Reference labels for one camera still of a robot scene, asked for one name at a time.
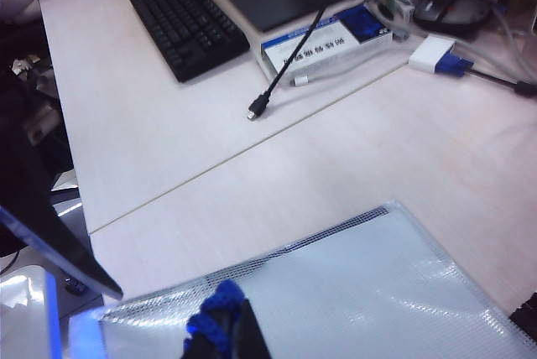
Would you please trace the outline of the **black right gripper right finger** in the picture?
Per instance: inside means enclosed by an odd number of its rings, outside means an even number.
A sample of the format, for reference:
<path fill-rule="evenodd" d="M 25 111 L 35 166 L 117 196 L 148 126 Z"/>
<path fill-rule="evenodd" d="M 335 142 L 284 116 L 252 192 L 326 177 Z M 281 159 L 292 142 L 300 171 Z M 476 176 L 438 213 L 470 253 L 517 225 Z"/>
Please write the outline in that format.
<path fill-rule="evenodd" d="M 271 354 L 248 299 L 239 306 L 232 326 L 231 358 L 269 359 Z"/>

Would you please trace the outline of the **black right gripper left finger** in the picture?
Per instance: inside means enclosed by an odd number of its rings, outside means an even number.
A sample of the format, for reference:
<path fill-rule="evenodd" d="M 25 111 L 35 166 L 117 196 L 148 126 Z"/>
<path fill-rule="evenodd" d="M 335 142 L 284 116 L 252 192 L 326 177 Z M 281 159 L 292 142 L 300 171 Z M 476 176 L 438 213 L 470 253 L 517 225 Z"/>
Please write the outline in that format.
<path fill-rule="evenodd" d="M 185 340 L 183 359 L 214 359 L 218 358 L 218 350 L 201 333 L 195 333 L 190 339 Z"/>

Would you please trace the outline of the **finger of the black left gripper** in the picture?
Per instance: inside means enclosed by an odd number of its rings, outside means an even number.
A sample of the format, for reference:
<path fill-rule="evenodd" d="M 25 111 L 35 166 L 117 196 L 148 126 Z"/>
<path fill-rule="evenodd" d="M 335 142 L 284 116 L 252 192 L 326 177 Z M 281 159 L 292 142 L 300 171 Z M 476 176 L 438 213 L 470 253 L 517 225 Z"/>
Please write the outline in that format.
<path fill-rule="evenodd" d="M 117 282 L 61 220 L 40 175 L 30 162 L 1 154 L 1 224 L 93 291 L 123 296 Z"/>

